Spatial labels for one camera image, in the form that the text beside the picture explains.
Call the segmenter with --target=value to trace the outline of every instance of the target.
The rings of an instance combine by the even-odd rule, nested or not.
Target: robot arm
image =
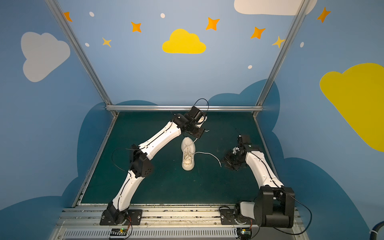
[[[163,129],[147,141],[139,146],[132,145],[131,168],[118,194],[103,212],[100,225],[119,225],[124,223],[133,194],[141,181],[153,171],[153,165],[150,160],[172,139],[184,132],[200,138],[204,133],[204,129],[201,126],[206,120],[207,116],[202,111],[197,107],[192,107],[184,115],[180,113],[175,114]]]
[[[259,192],[255,202],[240,202],[236,205],[235,220],[244,224],[251,218],[259,227],[291,228],[295,207],[292,188],[285,187],[277,179],[264,154],[252,146],[249,136],[239,136],[237,141],[238,145],[224,157],[226,166],[238,170],[246,163],[256,178]]]

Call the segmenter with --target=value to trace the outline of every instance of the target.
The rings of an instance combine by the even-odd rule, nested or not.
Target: yellow cloud
[[[363,63],[329,72],[320,88],[364,142],[384,152],[384,67]]]
[[[189,33],[184,29],[175,30],[169,41],[163,43],[163,51],[166,53],[203,53],[207,47],[200,42],[199,37],[194,33]]]

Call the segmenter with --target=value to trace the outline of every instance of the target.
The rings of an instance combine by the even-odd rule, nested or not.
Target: orange star
[[[255,32],[253,33],[251,38],[258,38],[258,39],[260,39],[262,37],[262,33],[263,33],[264,30],[265,30],[265,28],[264,29],[258,29],[257,27],[255,27]]]
[[[138,24],[133,23],[133,22],[131,22],[131,23],[132,23],[132,26],[133,26],[132,32],[137,31],[137,32],[141,33],[141,30],[140,30],[141,23],[138,23]]]
[[[72,19],[70,18],[70,12],[66,12],[66,13],[64,13],[64,16],[65,16],[65,18],[68,20],[68,21],[72,21]]]
[[[323,23],[325,18],[328,16],[328,14],[330,14],[331,11],[327,11],[325,8],[323,10],[323,12],[321,13],[321,15],[317,18],[317,20],[321,20],[321,22]]]
[[[210,18],[208,18],[208,26],[207,26],[207,29],[213,29],[216,31],[216,25],[217,23],[219,22],[220,19],[216,19],[216,20],[212,20]]]

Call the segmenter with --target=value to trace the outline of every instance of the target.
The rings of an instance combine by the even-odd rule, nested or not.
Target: green table surface
[[[121,112],[81,203],[110,202],[127,176],[113,165],[112,152],[148,140],[171,118],[170,112]],[[222,159],[229,149],[237,145],[236,128],[241,134],[249,134],[252,143],[264,149],[250,113],[211,112],[203,127],[209,132],[195,142],[196,151],[210,152]],[[224,165],[220,168],[217,159],[211,155],[196,154],[195,167],[185,171],[181,167],[183,138],[181,135],[173,139],[154,156],[151,160],[154,172],[141,182],[131,203],[229,204],[254,199],[258,185],[248,166],[239,171],[229,170]],[[129,168],[129,150],[116,150],[113,159],[120,168]]]

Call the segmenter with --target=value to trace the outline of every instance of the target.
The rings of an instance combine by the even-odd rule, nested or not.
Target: white cloud
[[[31,82],[41,81],[70,56],[66,42],[58,41],[53,35],[26,32],[22,36],[22,51],[26,58],[24,75]]]
[[[310,0],[308,14],[317,0]],[[242,14],[296,15],[301,0],[235,0],[235,10]]]

